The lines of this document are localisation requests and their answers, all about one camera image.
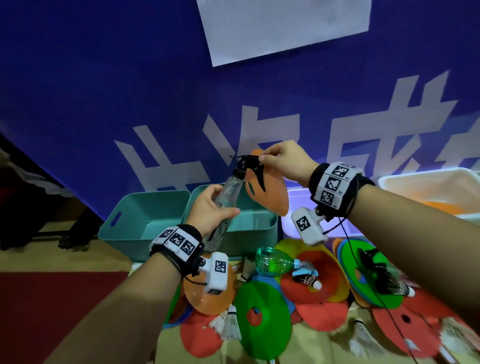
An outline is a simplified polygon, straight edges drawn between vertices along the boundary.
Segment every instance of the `green disc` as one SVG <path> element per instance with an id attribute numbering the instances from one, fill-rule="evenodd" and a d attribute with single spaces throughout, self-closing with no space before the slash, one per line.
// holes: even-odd
<path id="1" fill-rule="evenodd" d="M 379 294 L 375 290 L 375 293 L 377 293 L 378 297 L 380 297 L 380 299 L 378 299 L 377 295 L 375 295 L 375 293 L 370 287 L 370 285 L 374 287 L 374 282 L 377 278 L 376 273 L 364 269 L 361 265 L 359 249 L 371 250 L 375 249 L 375 247 L 363 240 L 350 239 L 350 243 L 352 244 L 352 250 L 353 254 L 355 254 L 356 261 L 352 256 L 352 251 L 350 250 L 348 242 L 346 242 L 342 247 L 342 250 L 340 252 L 340 260 L 343 270 L 345 271 L 348 280 L 355 288 L 355 290 L 358 291 L 358 293 L 360 293 L 360 295 L 363 296 L 367 301 L 376 306 L 383 307 L 383 302 L 386 308 L 399 307 L 403 302 L 403 296 L 398 294 Z M 388 262 L 388 259 L 382 253 L 377 253 L 373 258 L 373 261 L 375 263 L 387 263 L 388 265 L 390 264 Z M 370 285 L 366 281 L 364 281 L 364 283 L 361 283 L 358 280 L 357 274 L 355 272 L 356 269 L 365 276 Z"/>
<path id="2" fill-rule="evenodd" d="M 292 322 L 282 294 L 271 285 L 253 281 L 244 283 L 235 297 L 241 344 L 247 354 L 260 360 L 272 360 L 288 345 Z M 258 308 L 262 321 L 258 326 L 248 322 L 247 312 Z"/>
<path id="3" fill-rule="evenodd" d="M 172 303 L 170 304 L 170 308 L 168 309 L 167 319 L 165 320 L 166 324 L 168 323 L 168 320 L 170 320 L 170 315 L 172 314 L 173 309 L 177 305 L 177 302 L 180 298 L 180 286 L 181 284 L 179 284 L 179 286 L 177 287 L 177 290 L 175 291 L 175 294 L 173 295 Z"/>

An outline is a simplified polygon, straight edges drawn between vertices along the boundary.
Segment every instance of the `paper sheet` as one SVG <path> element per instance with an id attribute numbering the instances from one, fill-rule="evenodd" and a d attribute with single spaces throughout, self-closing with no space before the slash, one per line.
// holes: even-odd
<path id="1" fill-rule="evenodd" d="M 368 31 L 372 0 L 197 0 L 213 66 Z"/>

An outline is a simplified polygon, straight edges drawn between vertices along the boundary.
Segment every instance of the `green transparent bottle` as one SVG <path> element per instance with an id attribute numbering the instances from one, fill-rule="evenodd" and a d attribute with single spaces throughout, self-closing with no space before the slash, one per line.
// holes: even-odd
<path id="1" fill-rule="evenodd" d="M 258 274 L 277 277 L 293 269 L 303 267 L 303 262 L 291 258 L 287 253 L 274 248 L 259 248 L 255 256 Z"/>

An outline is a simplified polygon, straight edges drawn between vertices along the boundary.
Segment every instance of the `purple storage bin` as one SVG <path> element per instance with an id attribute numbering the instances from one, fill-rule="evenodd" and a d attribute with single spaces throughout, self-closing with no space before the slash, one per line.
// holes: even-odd
<path id="1" fill-rule="evenodd" d="M 292 212 L 300 207 L 307 207 L 314 209 L 317 205 L 310 199 L 310 191 L 308 188 L 298 188 L 288 190 L 288 214 L 282 217 L 282 228 L 285 238 L 300 239 L 300 234 L 298 233 L 293 221 L 291 219 Z M 338 218 L 333 218 L 330 222 L 325 220 L 320 222 L 323 230 L 327 231 L 339 223 Z M 353 224 L 345 220 L 343 223 L 345 230 L 347 231 L 348 237 L 350 238 L 362 238 L 363 234 L 358 230 Z M 339 226 L 335 230 L 332 230 L 328 233 L 329 238 L 345 238 L 345 233 L 342 230 L 342 227 Z"/>

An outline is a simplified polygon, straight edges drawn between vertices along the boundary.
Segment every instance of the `wristband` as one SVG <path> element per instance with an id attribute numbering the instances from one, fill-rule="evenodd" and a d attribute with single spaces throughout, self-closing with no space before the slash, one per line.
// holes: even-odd
<path id="1" fill-rule="evenodd" d="M 345 163 L 322 163 L 312 173 L 308 184 L 310 199 L 327 221 L 346 218 L 353 208 L 357 193 L 366 184 L 375 186 L 363 175 L 363 169 Z"/>
<path id="2" fill-rule="evenodd" d="M 150 256 L 162 254 L 172 262 L 182 277 L 198 275 L 204 247 L 200 232 L 187 224 L 166 228 L 149 245 Z"/>

